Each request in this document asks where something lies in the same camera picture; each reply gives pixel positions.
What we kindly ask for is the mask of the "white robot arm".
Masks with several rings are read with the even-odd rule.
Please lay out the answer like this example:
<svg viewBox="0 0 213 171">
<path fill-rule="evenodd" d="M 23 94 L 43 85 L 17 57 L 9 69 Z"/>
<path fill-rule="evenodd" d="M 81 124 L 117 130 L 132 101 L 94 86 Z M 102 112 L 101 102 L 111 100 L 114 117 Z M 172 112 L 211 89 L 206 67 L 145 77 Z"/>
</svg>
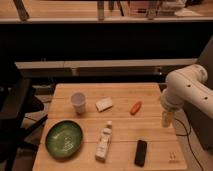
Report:
<svg viewBox="0 0 213 171">
<path fill-rule="evenodd" d="M 166 76 L 167 87 L 160 96 L 160 103 L 164 108 L 163 127 L 170 126 L 174 113 L 183 107 L 185 101 L 213 119 L 213 90 L 204 85 L 207 78 L 207 70 L 198 64 L 174 70 Z"/>
</svg>

